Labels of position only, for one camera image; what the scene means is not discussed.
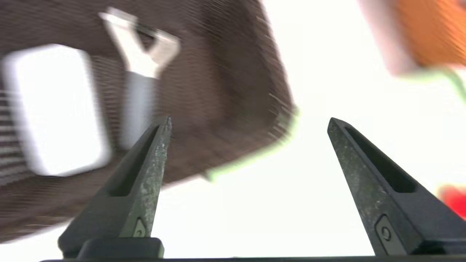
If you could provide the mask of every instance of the brown object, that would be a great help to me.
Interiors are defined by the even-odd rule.
[[[466,65],[466,1],[397,0],[396,7],[407,43],[421,65]]]
[[[155,115],[173,120],[166,183],[260,149],[288,128],[292,102],[258,0],[2,1],[1,56],[50,43],[89,53],[115,151],[111,163],[99,170],[67,178],[32,174],[9,118],[10,97],[1,80],[0,241],[74,217],[124,155],[115,142],[125,71],[98,16],[109,5],[181,39],[181,53],[162,75],[157,94],[160,107]]]

